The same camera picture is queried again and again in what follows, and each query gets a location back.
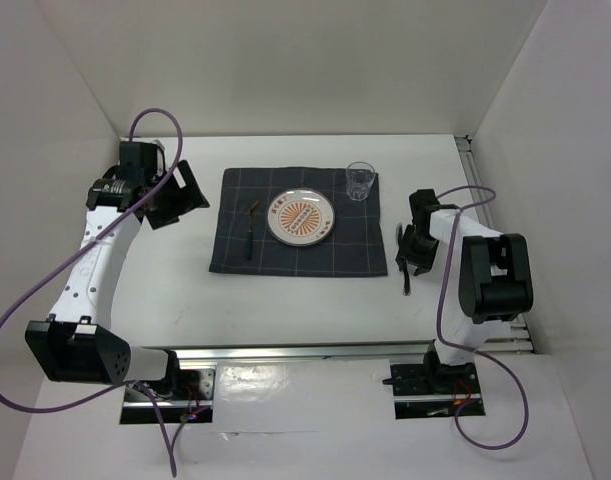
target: knife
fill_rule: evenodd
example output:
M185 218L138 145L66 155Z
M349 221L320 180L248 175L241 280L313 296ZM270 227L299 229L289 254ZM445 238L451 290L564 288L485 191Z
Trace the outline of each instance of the knife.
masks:
M403 242L403 224L399 223L398 225L396 225L396 243L400 247L402 242ZM401 272L403 272L403 295L408 297L412 293L412 291L411 291L411 287L409 284L409 272L407 271L407 262L404 262L400 266L399 269Z

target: orange sunburst pattern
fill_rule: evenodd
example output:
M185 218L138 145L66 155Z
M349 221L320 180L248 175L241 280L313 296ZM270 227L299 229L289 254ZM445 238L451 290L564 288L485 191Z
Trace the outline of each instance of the orange sunburst pattern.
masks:
M304 237L321 226L321 212L311 203L294 202L281 210L279 221L290 235Z

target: utensil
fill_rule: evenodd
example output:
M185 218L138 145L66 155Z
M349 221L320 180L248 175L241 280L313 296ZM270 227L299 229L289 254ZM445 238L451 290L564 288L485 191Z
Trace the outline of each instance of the utensil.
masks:
M254 210L258 207L260 202L256 200L252 203L252 206L249 207L249 232L247 232L247 242L245 249L245 259L252 259L252 251L254 250Z
M399 248L402 242L403 242L403 224L399 223L398 225L396 225L396 243L398 244ZM405 295L406 297L409 297L409 295L412 292L411 292L411 287L410 287L410 282L409 282L409 272L407 270L407 262L403 262L399 266L399 270L403 272L403 295Z
M365 200L376 179L376 171L369 163L354 162L345 169L345 191L355 201Z
M267 226L283 243L295 247L314 245L334 227L334 207L315 190L286 190L269 204Z

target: black placemat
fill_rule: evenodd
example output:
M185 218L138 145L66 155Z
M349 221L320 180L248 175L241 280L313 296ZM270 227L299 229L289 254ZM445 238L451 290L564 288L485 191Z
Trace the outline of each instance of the black placemat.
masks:
M322 242L293 247L267 228L267 206L281 192L305 187L332 203L335 223ZM254 212L254 249L245 259L249 208ZM209 271L296 277L376 277L387 275L380 227L378 176L367 200L345 193L343 168L230 168L223 175L221 206Z

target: cable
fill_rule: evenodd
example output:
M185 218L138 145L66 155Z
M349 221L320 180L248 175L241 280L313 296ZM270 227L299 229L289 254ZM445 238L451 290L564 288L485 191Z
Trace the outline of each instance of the cable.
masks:
M198 411L201 408L199 399L199 397L201 396L201 391L198 388L197 384L194 384L194 387L196 388L196 395L194 396L194 398L196 399L196 410Z
M161 409L156 402L156 397L141 382L135 382L134 386L138 387L152 402L152 406L154 407L154 413L156 413L156 420L158 420L158 425L161 427L161 433L163 434L163 441L165 442L165 448L167 449L167 454L169 455L169 468L172 471L172 477L176 478L176 459L174 459L174 443L176 442L176 437L178 436L178 432L174 435L174 440L172 443L169 441L169 436L167 435L167 430L165 429L165 420L163 420L163 414L161 413Z
M174 432L174 437L172 438L172 453L170 454L172 459L174 458L174 447L176 446L176 440L178 440L178 436L181 434L181 430L183 429L183 427L185 426L185 424L188 421L189 421L189 417L187 417L186 415L183 415L183 417L181 417L180 425Z
M460 404L462 404L463 402L468 402L472 398L472 389L469 388L469 385L467 385L460 378L458 379L458 383L465 389L465 393L467 394L467 396L462 400L460 398L456 398L456 396L458 395L458 387L456 386L457 384L455 382L454 383L454 394L453 394L454 403L452 404L452 407L457 407Z
M109 167L107 169L107 171L103 174L103 178L106 179L111 179L114 177L114 175L116 174L116 170L118 170L118 167L116 165L112 165L111 167Z
M183 415L187 415L189 413L189 407L192 405L192 391L187 385L183 385L183 387L187 390L187 393L189 393L189 397L187 397L187 406L185 407L185 412L183 413Z
M443 281L441 284L441 293L440 293L440 296L438 297L438 309L436 311L436 336L441 343L443 343L444 345L447 345L448 347L457 348L465 352L475 353L476 355L480 355L481 357L484 357L494 362L496 365L498 365L503 370L505 370L509 374L509 376L512 377L512 380L514 380L514 382L516 383L516 386L518 387L518 390L521 393L521 399L523 401L523 412L524 412L523 413L523 425L521 426L521 429L518 432L518 434L513 439L511 439L509 442L502 443L500 445L485 445L484 443L477 442L476 440L474 440L473 438L471 438L469 435L465 433L465 431L463 430L460 424L459 415L463 411L464 408L466 408L468 405L471 405L476 400L470 400L469 402L462 403L456 409L456 412L454 412L454 422L456 423L456 429L463 436L465 440L467 440L469 443L471 443L472 445L478 448L482 448L483 450L504 450L513 445L516 445L521 440L521 438L523 438L523 435L525 435L525 432L527 431L527 424L529 423L529 403L527 401L527 394L525 393L523 384L518 379L516 374L507 365L505 365L503 362L501 362L497 358L491 356L489 353L481 352L474 348L468 347L467 345L460 345L458 343L450 342L445 339L445 337L443 336L443 331L442 331L443 308L445 306L445 296L447 295L447 284L449 282L449 273L452 267L452 257L454 256L454 244L456 243L456 232L458 231L458 222L460 221L461 214L465 210L469 210L470 208L474 208L480 205L485 205L487 203L490 203L496 198L496 192L494 190L488 187L479 187L477 185L465 185L463 187L452 188L451 190L448 190L438 195L436 198L441 198L441 197L444 197L445 195L449 195L450 193L458 192L460 190L482 190L484 192L489 193L491 196L484 200L470 203L469 205L465 205L464 207L459 208L458 211L456 212L456 216L454 217L454 223L452 225L452 232L451 232L450 239L449 239L449 245L447 247L447 259L445 261L445 271L443 273Z
M168 112L167 110L164 110L162 108L148 108L147 110L143 110L141 113L139 113L136 116L136 118L132 122L132 126L131 126L131 128L129 130L129 140L131 141L134 138L134 131L136 130L136 125L141 120L141 118L143 118L145 115L148 115L150 113L160 113L162 115L165 115L167 118L169 118L171 120L171 122L174 124L174 128L176 129L176 135L177 135L177 138L178 138L178 144L177 144L177 147L176 147L176 155L174 157L174 161L172 162L172 164L170 165L169 169L167 170L167 173L163 176L163 178L161 178L160 182L158 182L157 185L155 185L149 192L147 192L146 195L143 196L143 198L141 198L138 202L136 202L134 205L132 205L130 208L128 208L120 217L118 217L116 220L114 220L112 223L110 223L104 230L102 230L87 245L82 247L79 251L77 251L75 254L73 254L71 257L69 257L67 260L65 260L65 262L63 262L60 266L58 266L53 272L49 273L47 276L45 276L45 278L40 280L36 285L34 285L27 292L25 292L23 295L21 295L18 298L18 300L16 300L12 304L12 306L10 306L5 311L5 313L3 313L3 315L1 316L1 318L0 318L0 331L3 328L3 325L5 325L5 322L7 322L7 320L9 320L9 318L12 316L12 314L16 310L18 310L18 308L21 305L23 305L29 298L31 298L41 288L43 288L45 285L47 285L49 282L51 282L56 276L58 276L60 273L62 273L67 267L72 265L79 258L84 256L87 252L89 252L92 248L94 248L94 245L98 241L100 241L103 238L105 238L112 230L114 230L114 228L116 228L116 226L119 223L121 223L128 216L130 216L134 212L136 212L145 203L149 202L151 200L151 198L154 195L156 195L161 188L163 188L165 183L167 183L167 181L170 178L172 178L172 175L174 174L174 170L176 170L176 167L178 166L178 162L180 161L181 153L183 151L183 131L181 129L180 124L178 123L178 120L176 120L174 115L172 115L170 112ZM115 389L117 389L119 387L122 387L122 386L126 385L127 383L129 383L129 382L124 382L124 383L121 383L120 385L113 385L113 386L108 387L108 388L106 388L104 390L101 390L100 392L94 393L94 394L92 394L92 395L90 395L88 397L82 398L82 399L77 400L77 401L72 402L72 403L68 403L68 404L65 404L65 405L60 405L60 406L57 406L57 407L48 407L48 408L27 407L25 405L20 405L20 404L18 404L16 402L13 402L12 400L9 400L1 392L0 392L0 403L2 403L3 405L5 405L8 408L11 408L12 410L16 410L16 411L23 412L23 413L55 413L55 412L62 412L64 410L69 410L70 408L74 408L74 407L77 407L77 406L82 405L84 403L87 403L87 402L89 402L91 400L94 400L94 399L100 397L101 395L105 395L106 393L111 392L112 390L115 390ZM171 469L172 469L172 475L174 477L176 477L176 463L174 462L173 452L169 448L169 446L170 446L169 439L167 438L167 432L165 431L165 428L164 428L163 418L160 415L160 410L158 408L158 404L156 403L156 398L154 398L153 394L149 391L149 389L147 387L143 386L142 384L141 384L141 387L143 389L143 393L145 393L152 400L152 405L154 406L154 410L156 411L156 416L157 416L158 421L159 421L159 423L161 425L161 430L163 431L163 437L164 437L164 440L165 440L165 444L168 447L168 452L170 454L170 466L171 466Z

